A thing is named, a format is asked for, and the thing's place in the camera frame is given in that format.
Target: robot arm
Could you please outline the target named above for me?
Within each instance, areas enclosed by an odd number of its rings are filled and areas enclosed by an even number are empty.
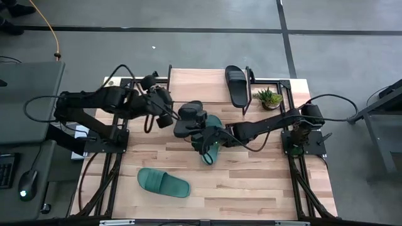
[[[185,124],[177,123],[174,133],[176,137],[191,136],[192,146],[201,155],[205,154],[213,143],[218,142],[228,148],[242,146],[256,139],[261,134],[269,133],[286,126],[293,126],[291,141],[294,145],[301,146],[308,142],[308,134],[313,129],[320,129],[325,123],[321,119],[322,115],[317,105],[305,104],[300,111],[298,109],[291,109],[284,114],[258,122],[237,122],[226,124],[225,128],[205,126],[207,113],[202,110],[202,104],[197,108],[193,107],[194,103],[189,104],[183,105],[179,110],[179,115],[185,116],[185,113],[188,115],[190,109],[190,112],[193,112],[192,121],[188,120]]]
[[[137,90],[123,87],[103,87],[95,92],[62,92],[57,100],[54,116],[56,120],[66,122],[78,122],[98,133],[101,139],[109,143],[118,143],[122,136],[127,136],[126,131],[121,131],[116,126],[107,126],[86,114],[84,109],[102,109],[114,114],[120,119],[135,119],[141,116],[156,116],[160,128],[173,124],[171,119],[172,99],[169,92],[156,85],[157,73],[146,76],[141,81],[143,95]]]

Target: metal frame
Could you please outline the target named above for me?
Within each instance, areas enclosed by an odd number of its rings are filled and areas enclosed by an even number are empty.
[[[168,77],[160,77],[158,80],[159,83],[167,83],[167,87],[169,87],[170,81],[170,72],[171,65],[169,65]],[[253,75],[250,76],[251,84],[264,84],[264,85],[275,85],[278,93],[283,95],[283,89],[288,96],[288,103],[290,108],[294,108],[293,95],[291,93],[291,86],[289,80],[271,80],[266,78],[258,78],[255,79]],[[134,86],[133,81],[129,78],[126,80],[125,78],[121,80],[120,86],[126,86],[129,83],[129,86],[132,88]],[[285,113],[285,103],[282,101],[280,104],[281,114]],[[117,118],[113,118],[113,124],[117,125]],[[127,128],[128,121],[124,121],[123,128]],[[335,218],[321,205],[318,198],[314,195],[313,191],[310,189],[308,184],[308,175],[307,168],[305,164],[305,159],[301,156],[299,159],[300,171],[297,169],[296,164],[294,162],[294,158],[288,155],[288,161],[290,165],[290,175],[291,175],[291,183],[293,187],[293,193],[295,197],[295,207],[297,220],[295,221],[275,221],[275,220],[187,220],[187,219],[126,219],[126,220],[112,220],[112,212],[114,207],[114,199],[116,197],[116,188],[119,177],[119,170],[122,160],[122,154],[116,154],[116,160],[114,162],[114,166],[109,171],[110,163],[111,163],[112,154],[106,154],[104,168],[102,170],[102,178],[100,187],[95,193],[95,195],[91,198],[90,202],[85,206],[84,210],[81,211],[77,215],[72,215],[68,218],[58,218],[58,219],[49,219],[49,220],[37,220],[30,222],[18,222],[18,223],[8,223],[7,225],[76,225],[78,222],[80,225],[134,225],[136,223],[141,224],[156,224],[156,223],[196,223],[199,226],[211,226],[211,225],[233,225],[233,226],[244,226],[244,225],[368,225],[368,226],[378,226],[385,224],[377,224],[377,223],[366,223],[366,222],[354,222],[348,220],[342,220],[340,218]],[[108,185],[111,184],[111,191],[109,195],[109,200],[107,202],[107,209],[105,214],[101,214],[102,210],[102,202],[104,198],[104,192]],[[307,195],[307,203],[308,203],[308,213],[309,216],[306,216],[302,209],[302,202],[300,199],[300,191],[298,187],[298,183],[305,190]],[[94,216],[89,216],[92,209],[95,207]],[[317,208],[317,211],[324,218],[315,217],[314,207]]]
[[[364,119],[367,130],[369,131],[372,143],[375,145],[384,162],[385,173],[378,173],[375,176],[368,178],[368,182],[375,182],[379,180],[394,180],[402,181],[402,173],[396,168],[395,162],[392,157],[392,153],[401,153],[399,149],[384,149],[381,148],[379,136],[375,132],[372,126],[374,115],[402,115],[402,112],[395,111],[393,108],[402,103],[402,87],[399,87],[387,95],[382,95],[378,101],[374,102],[370,106],[361,110],[356,117],[349,119],[349,124],[356,124],[358,120]]]
[[[249,109],[251,101],[253,99],[253,96],[251,95],[251,84],[256,82],[256,78],[254,77],[254,72],[248,66],[246,67],[246,73],[247,73],[247,98],[249,100],[247,102],[247,105],[242,108],[243,115],[246,115],[246,112]]]
[[[168,76],[167,77],[157,77],[158,83],[166,83],[166,89],[169,90],[170,86],[170,74],[171,74],[172,65],[169,65]],[[143,77],[136,78],[137,82],[140,82]],[[128,86],[130,89],[134,88],[134,82],[131,78],[122,78],[119,86],[126,87]],[[116,116],[113,117],[112,125],[116,126],[118,124],[118,118]],[[127,129],[128,120],[123,120],[122,129]],[[92,209],[95,207],[94,216],[101,216],[102,204],[104,199],[104,192],[107,186],[111,183],[111,190],[109,194],[109,199],[107,201],[107,208],[103,215],[111,217],[114,208],[114,199],[116,197],[117,183],[119,182],[119,172],[120,165],[122,161],[122,154],[116,154],[116,160],[111,170],[111,159],[112,153],[107,153],[104,161],[104,167],[102,169],[102,176],[99,185],[99,189],[95,193],[95,195],[91,198],[90,202],[84,207],[85,211],[78,213],[77,215],[86,215],[88,216]]]

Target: computer mouse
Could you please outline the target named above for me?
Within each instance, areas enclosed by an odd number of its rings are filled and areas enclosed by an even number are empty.
[[[36,195],[36,181],[38,172],[29,170],[21,175],[18,183],[18,195],[21,201],[27,202],[32,200]]]

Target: keyboard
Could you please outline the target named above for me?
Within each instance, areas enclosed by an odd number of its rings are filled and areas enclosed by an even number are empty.
[[[0,189],[12,187],[17,160],[18,153],[0,154]]]

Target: wooden table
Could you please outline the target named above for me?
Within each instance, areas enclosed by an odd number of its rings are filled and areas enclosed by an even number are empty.
[[[121,79],[113,78],[113,84],[119,85]],[[310,98],[307,81],[290,79],[290,82],[297,107]],[[251,90],[255,93],[266,87],[251,85]],[[230,102],[223,70],[172,69],[170,92],[175,110],[188,101],[201,100],[204,110],[219,117],[223,123],[258,121],[280,113],[279,110],[263,111],[259,102],[253,100],[243,116],[242,110]],[[112,115],[102,110],[97,111],[96,118],[105,124],[112,122]],[[280,130],[269,135],[261,152],[253,153],[243,147],[222,148],[217,162],[207,166],[190,143],[173,135],[174,126],[159,129],[155,125],[151,133],[145,134],[143,124],[144,117],[129,122],[129,147],[122,160],[113,218],[296,219],[288,159],[283,154]],[[249,146],[260,147],[264,138],[265,135],[259,136]],[[89,166],[82,189],[84,204],[99,186],[103,164],[104,155],[99,154]],[[306,156],[306,164],[312,190],[327,210],[336,215],[325,164],[316,156]],[[187,180],[192,189],[190,196],[174,198],[145,191],[136,177],[142,167],[164,170]],[[301,196],[307,213],[303,192]],[[75,198],[72,213],[78,212],[77,203]]]

